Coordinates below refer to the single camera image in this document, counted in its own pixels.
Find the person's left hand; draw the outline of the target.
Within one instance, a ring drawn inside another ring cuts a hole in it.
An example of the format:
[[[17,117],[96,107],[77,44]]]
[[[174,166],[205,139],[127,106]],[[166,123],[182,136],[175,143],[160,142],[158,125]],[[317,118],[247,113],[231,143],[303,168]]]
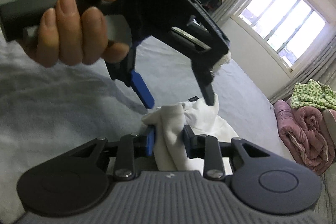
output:
[[[25,40],[18,43],[33,61],[47,68],[58,61],[69,66],[91,65],[99,59],[118,63],[129,52],[128,45],[108,39],[106,20],[98,8],[80,14],[75,0],[57,0],[54,8],[44,12],[37,45]]]

